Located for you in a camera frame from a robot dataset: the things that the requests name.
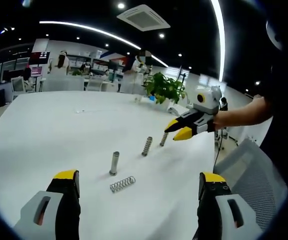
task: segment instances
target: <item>office desk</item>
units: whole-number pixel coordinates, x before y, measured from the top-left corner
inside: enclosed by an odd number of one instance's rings
[[[214,164],[214,133],[186,141],[164,129],[175,116],[114,92],[20,95],[0,118],[0,213],[20,210],[60,171],[79,170],[81,240],[191,240],[198,226],[199,174]],[[185,108],[176,105],[179,113]],[[147,157],[141,155],[153,138]],[[109,175],[119,151],[117,175]],[[129,176],[136,183],[112,193]]]

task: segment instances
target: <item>green leaves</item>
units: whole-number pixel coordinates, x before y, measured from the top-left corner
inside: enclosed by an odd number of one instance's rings
[[[153,93],[157,104],[162,104],[166,99],[170,99],[176,104],[180,98],[184,99],[187,93],[180,81],[167,78],[161,72],[149,76],[145,82],[147,95]]]

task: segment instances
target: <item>human hand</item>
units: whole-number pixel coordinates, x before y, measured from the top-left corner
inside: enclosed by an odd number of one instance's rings
[[[223,111],[218,111],[218,113],[214,116],[213,123],[214,123],[215,131],[226,127],[222,123],[223,113],[224,113]]]

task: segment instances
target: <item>metal pin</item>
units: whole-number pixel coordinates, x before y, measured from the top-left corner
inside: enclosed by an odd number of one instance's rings
[[[113,152],[112,166],[110,167],[110,171],[109,171],[109,174],[111,176],[116,176],[116,174],[118,173],[117,168],[118,168],[119,157],[120,157],[120,152],[118,151]]]
[[[160,144],[159,144],[161,147],[164,147],[164,144],[165,144],[165,141],[166,141],[166,138],[168,137],[168,135],[169,135],[168,132],[164,132],[162,140],[160,141]]]
[[[145,143],[145,146],[144,146],[144,150],[142,152],[142,155],[144,157],[146,157],[148,155],[148,152],[150,150],[150,146],[151,146],[152,142],[153,142],[153,138],[151,136],[149,136],[147,138],[147,140],[146,140],[146,143]]]

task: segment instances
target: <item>metal spring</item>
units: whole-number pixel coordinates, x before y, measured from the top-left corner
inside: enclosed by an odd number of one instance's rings
[[[117,181],[111,185],[109,185],[110,190],[112,193],[116,193],[121,191],[122,189],[128,187],[129,185],[132,185],[136,182],[135,177],[129,176],[128,178],[125,178],[121,181]]]
[[[168,135],[169,135],[168,132],[164,132],[162,140],[160,141],[160,144],[159,144],[161,147],[164,147],[164,144],[165,144],[165,141],[166,141]]]
[[[153,142],[153,138],[151,136],[149,136],[146,140],[144,150],[142,152],[142,155],[144,157],[146,157],[148,155],[152,142]]]

